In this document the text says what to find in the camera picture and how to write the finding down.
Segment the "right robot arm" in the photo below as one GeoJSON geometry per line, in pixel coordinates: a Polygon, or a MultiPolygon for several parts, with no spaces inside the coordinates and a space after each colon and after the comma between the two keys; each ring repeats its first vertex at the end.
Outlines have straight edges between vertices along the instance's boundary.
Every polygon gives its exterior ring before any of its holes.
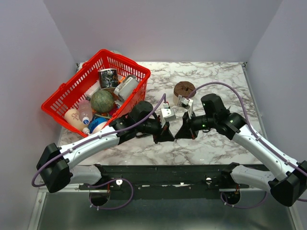
{"type": "Polygon", "coordinates": [[[238,163],[231,163],[223,170],[221,183],[230,188],[246,184],[269,192],[280,204],[290,207],[307,189],[307,162],[283,153],[248,125],[238,113],[225,108],[220,96],[211,93],[201,98],[205,114],[196,116],[193,100],[180,98],[178,104],[187,109],[176,139],[195,139],[200,130],[215,129],[234,141],[261,161],[267,172],[255,170],[238,163]]]}

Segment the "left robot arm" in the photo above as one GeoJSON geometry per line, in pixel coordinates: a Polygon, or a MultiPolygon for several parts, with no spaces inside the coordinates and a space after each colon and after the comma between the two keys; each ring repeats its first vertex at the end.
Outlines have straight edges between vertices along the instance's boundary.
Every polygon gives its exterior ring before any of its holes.
{"type": "Polygon", "coordinates": [[[47,145],[36,165],[37,175],[41,176],[50,193],[69,184],[88,184],[102,189],[106,177],[98,166],[80,166],[80,162],[135,138],[137,133],[152,135],[154,143],[174,141],[169,122],[175,118],[174,110],[167,103],[161,108],[160,115],[156,115],[149,102],[141,101],[129,113],[82,140],[61,147],[55,143],[47,145]]]}

